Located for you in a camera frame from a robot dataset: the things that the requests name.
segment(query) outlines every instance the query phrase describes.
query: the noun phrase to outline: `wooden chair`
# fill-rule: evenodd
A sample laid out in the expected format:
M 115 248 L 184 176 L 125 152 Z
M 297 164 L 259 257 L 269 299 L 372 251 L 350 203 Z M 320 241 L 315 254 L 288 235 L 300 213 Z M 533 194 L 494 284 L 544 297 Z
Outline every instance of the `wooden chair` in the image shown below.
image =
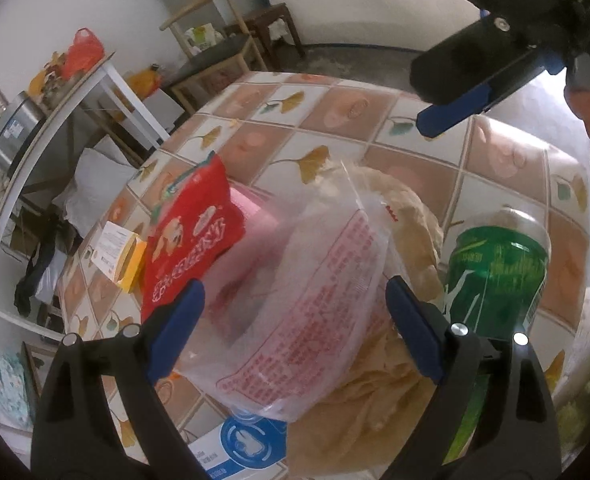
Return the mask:
M 159 30 L 170 28 L 177 43 L 179 43 L 181 49 L 186 56 L 188 56 L 186 64 L 170 77 L 165 83 L 165 88 L 169 88 L 184 109 L 192 114 L 195 113 L 195 109 L 182 92 L 182 87 L 187 86 L 188 83 L 213 72 L 217 72 L 217 70 L 222 70 L 231 63 L 236 63 L 244 73 L 250 72 L 246 60 L 244 59 L 244 56 L 249 49 L 253 50 L 255 58 L 259 62 L 262 70 L 267 71 L 264 59 L 262 59 L 262 55 L 260 54 L 255 41 L 251 37 L 246 23 L 231 0 L 227 0 L 227 2 L 229 3 L 230 9 L 233 11 L 235 21 L 241 30 L 241 34 L 227 38 L 224 41 L 217 43 L 215 46 L 206 49 L 201 54 L 197 54 L 196 56 L 191 54 L 190 44 L 188 40 L 186 40 L 184 33 L 177 22 L 186 16 L 186 14 L 195 12 L 195 10 L 201 9 L 201 7 L 213 1 L 214 0 L 192 0 L 159 27 Z

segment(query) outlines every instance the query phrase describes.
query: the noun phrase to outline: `floor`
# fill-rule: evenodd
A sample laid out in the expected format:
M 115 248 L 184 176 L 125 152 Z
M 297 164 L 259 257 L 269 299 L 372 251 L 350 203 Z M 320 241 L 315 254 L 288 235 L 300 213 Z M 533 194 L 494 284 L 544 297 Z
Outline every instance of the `floor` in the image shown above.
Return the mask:
M 362 46 L 309 46 L 300 59 L 290 45 L 278 47 L 283 72 L 299 72 L 354 79 L 413 91 L 410 67 L 416 53 L 392 48 Z M 565 72 L 547 73 L 531 81 L 487 112 L 491 118 L 528 132 L 575 157 L 590 174 L 590 140 L 584 124 L 566 106 Z M 590 251 L 587 263 L 590 286 Z

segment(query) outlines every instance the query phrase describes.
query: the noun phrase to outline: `green soda can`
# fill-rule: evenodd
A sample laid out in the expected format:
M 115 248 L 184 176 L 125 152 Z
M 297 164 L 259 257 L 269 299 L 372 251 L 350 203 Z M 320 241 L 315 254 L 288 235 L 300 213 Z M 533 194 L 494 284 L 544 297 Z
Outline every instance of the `green soda can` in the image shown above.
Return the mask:
M 533 217 L 505 207 L 470 218 L 450 258 L 446 319 L 484 337 L 528 334 L 549 260 L 549 235 Z

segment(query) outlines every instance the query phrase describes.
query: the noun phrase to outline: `wooden stool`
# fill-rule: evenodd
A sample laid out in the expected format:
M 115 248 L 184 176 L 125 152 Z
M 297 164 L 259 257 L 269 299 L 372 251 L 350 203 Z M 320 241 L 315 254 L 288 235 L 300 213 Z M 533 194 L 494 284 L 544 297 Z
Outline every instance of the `wooden stool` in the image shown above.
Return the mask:
M 273 69 L 277 72 L 281 72 L 281 64 L 277 54 L 275 54 L 275 50 L 273 49 L 273 42 L 271 41 L 271 34 L 268 30 L 268 26 L 280 18 L 282 18 L 286 22 L 286 25 L 288 25 L 289 32 L 293 37 L 295 48 L 297 48 L 299 55 L 302 58 L 306 57 L 306 52 L 302 47 L 299 34 L 297 33 L 297 28 L 295 28 L 295 24 L 293 23 L 293 17 L 291 16 L 291 12 L 289 11 L 289 8 L 286 6 L 286 4 L 277 4 L 265 9 L 257 9 L 244 16 L 246 26 L 251 32 L 255 33 L 257 39 L 262 43 L 264 50 L 271 59 Z M 239 30 L 240 29 L 237 24 L 229 25 L 228 27 L 224 28 L 224 31 L 227 34 L 232 34 L 233 32 L 239 33 Z

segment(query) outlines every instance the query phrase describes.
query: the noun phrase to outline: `red plastic bag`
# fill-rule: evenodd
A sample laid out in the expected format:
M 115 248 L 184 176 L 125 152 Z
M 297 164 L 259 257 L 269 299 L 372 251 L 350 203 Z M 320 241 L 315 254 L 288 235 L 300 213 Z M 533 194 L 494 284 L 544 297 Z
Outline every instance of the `red plastic bag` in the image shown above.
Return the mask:
M 104 45 L 88 28 L 75 33 L 73 44 L 66 54 L 61 76 L 68 81 L 77 72 L 86 73 L 104 57 Z
M 245 232 L 244 215 L 231 202 L 224 164 L 214 152 L 182 174 L 166 194 L 146 247 L 142 321 L 156 307 L 171 303 L 188 280 L 201 278 Z

